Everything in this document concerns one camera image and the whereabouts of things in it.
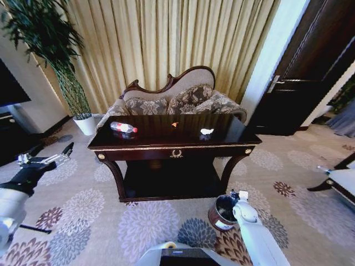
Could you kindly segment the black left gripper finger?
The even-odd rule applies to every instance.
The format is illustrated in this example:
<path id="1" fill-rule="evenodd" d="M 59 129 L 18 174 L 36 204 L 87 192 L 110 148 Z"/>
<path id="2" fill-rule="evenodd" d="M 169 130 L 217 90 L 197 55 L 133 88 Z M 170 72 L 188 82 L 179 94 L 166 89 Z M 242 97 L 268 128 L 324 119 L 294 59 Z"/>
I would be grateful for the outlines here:
<path id="1" fill-rule="evenodd" d="M 23 164 L 30 163 L 31 159 L 34 158 L 43 148 L 44 148 L 43 144 L 38 144 L 30 148 L 25 153 L 18 155 L 18 160 L 17 160 L 18 164 L 23 165 Z"/>
<path id="2" fill-rule="evenodd" d="M 56 165 L 62 165 L 70 160 L 70 154 L 73 151 L 74 142 L 71 142 L 61 153 L 49 157 L 37 157 L 36 162 L 49 165 L 54 162 Z"/>

